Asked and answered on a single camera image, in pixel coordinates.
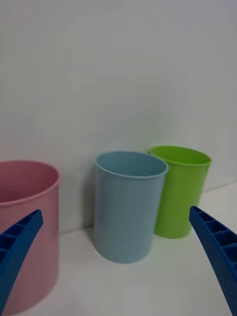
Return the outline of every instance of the green cup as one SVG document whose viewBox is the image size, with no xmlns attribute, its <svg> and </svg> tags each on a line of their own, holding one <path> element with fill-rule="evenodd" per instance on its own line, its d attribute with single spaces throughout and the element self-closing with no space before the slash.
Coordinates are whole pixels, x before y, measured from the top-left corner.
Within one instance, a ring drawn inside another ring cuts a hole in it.
<svg viewBox="0 0 237 316">
<path fill-rule="evenodd" d="M 199 203 L 211 158 L 196 150 L 176 146 L 157 146 L 150 153 L 169 165 L 155 234 L 166 238 L 184 237 L 191 230 L 190 207 Z"/>
</svg>

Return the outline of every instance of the light blue cup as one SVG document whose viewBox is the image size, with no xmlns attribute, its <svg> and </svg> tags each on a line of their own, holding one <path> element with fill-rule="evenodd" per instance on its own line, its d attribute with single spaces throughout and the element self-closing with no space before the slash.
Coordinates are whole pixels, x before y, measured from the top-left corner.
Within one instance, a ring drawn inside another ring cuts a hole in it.
<svg viewBox="0 0 237 316">
<path fill-rule="evenodd" d="M 150 251 L 168 165 L 137 152 L 96 159 L 94 242 L 106 259 L 132 263 Z"/>
</svg>

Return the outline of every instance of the pink container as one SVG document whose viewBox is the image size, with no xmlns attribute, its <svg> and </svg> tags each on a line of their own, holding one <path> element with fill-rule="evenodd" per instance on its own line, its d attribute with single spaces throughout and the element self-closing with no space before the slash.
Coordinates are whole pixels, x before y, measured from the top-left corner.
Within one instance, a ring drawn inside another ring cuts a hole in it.
<svg viewBox="0 0 237 316">
<path fill-rule="evenodd" d="M 0 233 L 36 209 L 43 226 L 15 281 L 4 314 L 22 312 L 43 299 L 58 278 L 57 170 L 35 161 L 0 162 Z"/>
</svg>

